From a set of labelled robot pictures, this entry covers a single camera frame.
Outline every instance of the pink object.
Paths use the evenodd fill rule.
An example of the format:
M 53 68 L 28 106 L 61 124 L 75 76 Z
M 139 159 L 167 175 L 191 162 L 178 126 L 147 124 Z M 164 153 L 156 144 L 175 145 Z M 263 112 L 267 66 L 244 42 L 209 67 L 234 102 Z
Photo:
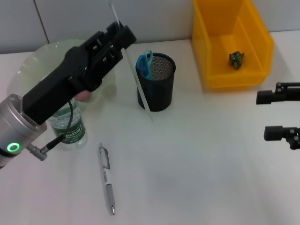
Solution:
M 75 99 L 77 101 L 83 101 L 86 100 L 90 97 L 90 92 L 88 92 L 87 90 L 84 90 L 82 92 L 80 92 L 79 94 L 75 95 Z

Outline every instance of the pen clip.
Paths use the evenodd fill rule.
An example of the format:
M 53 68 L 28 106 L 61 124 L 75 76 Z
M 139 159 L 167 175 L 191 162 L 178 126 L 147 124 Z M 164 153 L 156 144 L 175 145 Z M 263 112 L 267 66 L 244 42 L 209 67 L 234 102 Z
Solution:
M 107 151 L 107 149 L 104 148 L 104 147 L 103 147 L 103 149 L 104 149 L 104 152 L 105 152 L 105 157 L 106 157 L 106 161 L 107 161 L 107 167 L 108 167 L 108 169 L 110 169 L 110 168 L 111 168 L 111 165 L 109 164 L 108 151 Z

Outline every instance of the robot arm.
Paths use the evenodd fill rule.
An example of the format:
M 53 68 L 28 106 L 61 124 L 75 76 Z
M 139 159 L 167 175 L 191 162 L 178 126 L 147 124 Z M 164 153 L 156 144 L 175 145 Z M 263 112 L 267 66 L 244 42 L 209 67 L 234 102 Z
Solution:
M 38 149 L 31 143 L 47 126 L 45 121 L 83 90 L 97 89 L 102 78 L 123 58 L 121 49 L 136 41 L 128 26 L 112 23 L 79 47 L 72 47 L 63 62 L 23 98 L 12 94 L 0 103 L 0 168 L 27 148 L 40 160 L 60 140 Z
M 277 83 L 275 92 L 262 90 L 257 93 L 256 104 L 271 104 L 272 102 L 300 101 L 300 83 Z M 273 126 L 266 127 L 266 141 L 281 141 L 282 138 L 290 144 L 292 150 L 300 149 L 300 128 Z

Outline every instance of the black mesh cup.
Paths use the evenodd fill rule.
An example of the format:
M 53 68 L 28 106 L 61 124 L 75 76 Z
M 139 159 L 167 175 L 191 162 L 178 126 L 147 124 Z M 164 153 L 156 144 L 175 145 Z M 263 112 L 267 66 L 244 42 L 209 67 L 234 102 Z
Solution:
M 137 70 L 137 66 L 135 66 L 135 69 L 150 111 L 159 112 L 166 109 L 172 101 L 175 62 L 165 54 L 153 53 L 151 63 L 152 80 L 146 79 L 143 72 Z M 145 108 L 139 91 L 137 91 L 137 100 L 140 106 Z

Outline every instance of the blue scissors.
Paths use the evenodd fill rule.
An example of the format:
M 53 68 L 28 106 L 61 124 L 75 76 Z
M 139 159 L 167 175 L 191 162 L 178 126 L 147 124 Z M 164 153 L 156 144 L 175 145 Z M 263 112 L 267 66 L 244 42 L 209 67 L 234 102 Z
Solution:
M 150 53 L 149 60 L 147 61 L 147 54 Z M 146 50 L 144 55 L 140 55 L 136 62 L 136 68 L 138 71 L 143 72 L 146 79 L 152 80 L 151 63 L 153 61 L 153 52 Z

